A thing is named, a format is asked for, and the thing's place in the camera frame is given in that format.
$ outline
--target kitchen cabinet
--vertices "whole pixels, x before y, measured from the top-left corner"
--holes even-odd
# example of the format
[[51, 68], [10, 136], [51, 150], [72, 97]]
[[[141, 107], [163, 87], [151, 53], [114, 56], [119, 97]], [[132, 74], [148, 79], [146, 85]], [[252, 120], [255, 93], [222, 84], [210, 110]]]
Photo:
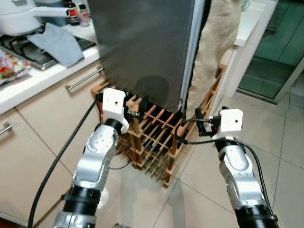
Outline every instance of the kitchen cabinet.
[[[96, 72], [97, 67], [101, 67], [100, 61], [88, 65], [17, 106], [21, 115], [55, 154], [59, 153], [94, 101], [90, 89], [105, 81], [105, 77], [103, 73], [97, 73], [70, 91], [66, 87]], [[91, 111], [61, 158], [71, 174], [83, 154], [86, 140], [99, 122], [98, 113], [97, 108]]]
[[[37, 190], [55, 159], [19, 113], [11, 109], [0, 117], [0, 214], [27, 221]], [[38, 203], [38, 221], [67, 191], [72, 175], [59, 163]]]

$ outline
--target glass door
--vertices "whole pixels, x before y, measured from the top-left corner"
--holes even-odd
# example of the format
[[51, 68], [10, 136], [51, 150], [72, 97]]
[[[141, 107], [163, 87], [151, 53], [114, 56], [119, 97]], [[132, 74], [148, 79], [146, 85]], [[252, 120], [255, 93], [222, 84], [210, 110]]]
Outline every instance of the glass door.
[[304, 69], [304, 0], [279, 0], [238, 91], [278, 103]]

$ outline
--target refrigerator door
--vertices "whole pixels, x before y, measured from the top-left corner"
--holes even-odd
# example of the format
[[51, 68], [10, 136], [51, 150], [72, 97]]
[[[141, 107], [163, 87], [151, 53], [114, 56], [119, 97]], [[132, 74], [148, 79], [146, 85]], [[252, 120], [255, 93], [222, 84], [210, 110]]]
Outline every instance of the refrigerator door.
[[195, 0], [90, 0], [108, 81], [176, 112], [194, 5]]

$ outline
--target beige towel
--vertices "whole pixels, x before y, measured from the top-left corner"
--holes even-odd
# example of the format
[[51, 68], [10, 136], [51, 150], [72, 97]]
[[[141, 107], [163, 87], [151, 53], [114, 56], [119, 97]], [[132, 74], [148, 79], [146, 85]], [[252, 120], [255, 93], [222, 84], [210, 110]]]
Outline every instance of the beige towel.
[[241, 0], [213, 0], [206, 24], [201, 32], [191, 87], [188, 91], [186, 118], [194, 115], [215, 80], [215, 73], [224, 53], [238, 34]]

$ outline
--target dish towel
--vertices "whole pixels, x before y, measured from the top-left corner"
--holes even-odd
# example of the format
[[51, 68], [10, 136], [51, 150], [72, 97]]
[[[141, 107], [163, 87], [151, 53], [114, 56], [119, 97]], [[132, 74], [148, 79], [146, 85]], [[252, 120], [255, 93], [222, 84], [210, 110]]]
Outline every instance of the dish towel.
[[215, 80], [219, 62], [238, 34], [241, 0], [212, 0], [201, 32], [188, 90], [186, 118], [191, 118]]
[[53, 24], [47, 23], [44, 33], [29, 35], [28, 40], [48, 52], [66, 67], [70, 67], [84, 58], [75, 37], [65, 29]]

